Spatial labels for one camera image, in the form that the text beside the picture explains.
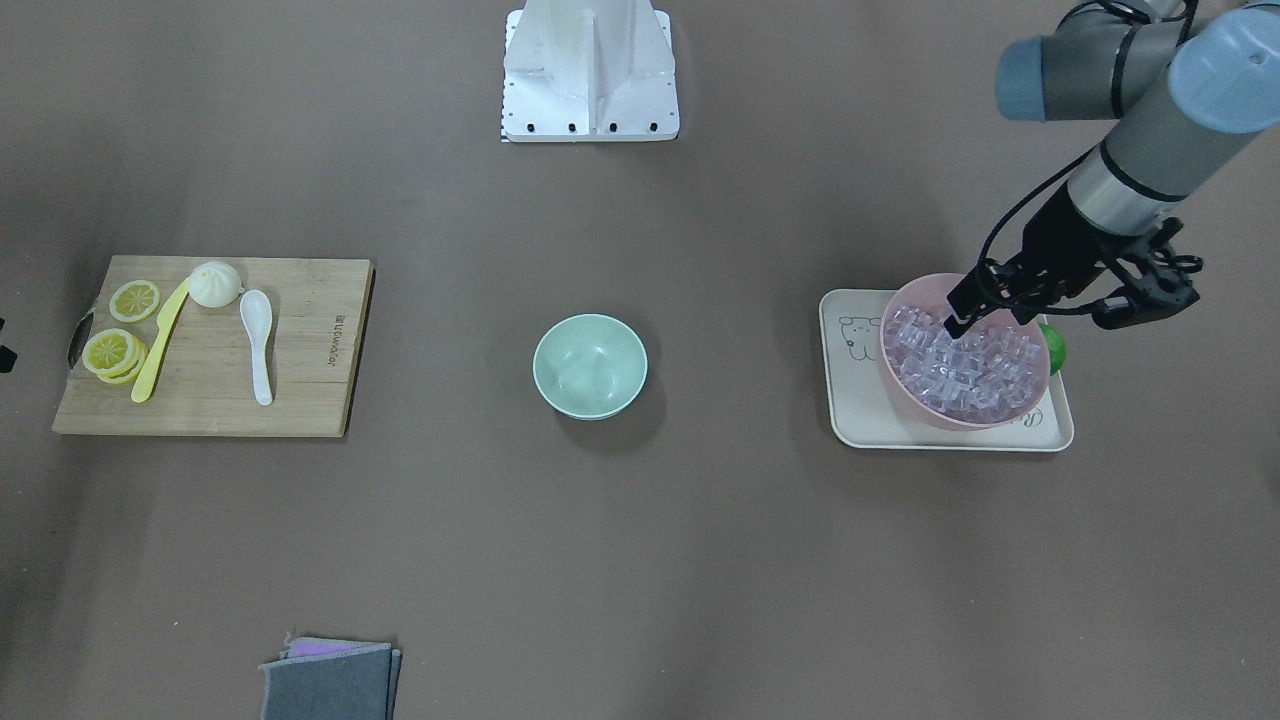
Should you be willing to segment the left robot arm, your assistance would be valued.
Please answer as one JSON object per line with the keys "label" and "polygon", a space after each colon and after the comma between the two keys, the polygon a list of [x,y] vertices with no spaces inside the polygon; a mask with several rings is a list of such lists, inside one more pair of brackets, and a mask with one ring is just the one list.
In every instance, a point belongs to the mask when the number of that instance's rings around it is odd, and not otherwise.
{"label": "left robot arm", "polygon": [[1011,120],[1112,120],[1108,133],[1047,179],[1021,247],[980,250],[950,291],[957,338],[1000,309],[1020,324],[1108,272],[1117,288],[1074,307],[1103,329],[1157,322],[1194,304],[1201,259],[1180,255],[1172,209],[1277,124],[1279,18],[1253,1],[1206,22],[1194,1],[1082,1],[1050,35],[1000,58],[995,95]]}

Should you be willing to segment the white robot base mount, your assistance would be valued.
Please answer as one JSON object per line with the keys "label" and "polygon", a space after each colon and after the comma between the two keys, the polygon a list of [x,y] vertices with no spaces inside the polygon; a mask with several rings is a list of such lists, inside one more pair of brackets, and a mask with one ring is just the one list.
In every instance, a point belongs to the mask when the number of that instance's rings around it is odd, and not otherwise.
{"label": "white robot base mount", "polygon": [[504,31],[502,141],[678,137],[672,24],[652,3],[527,1]]}

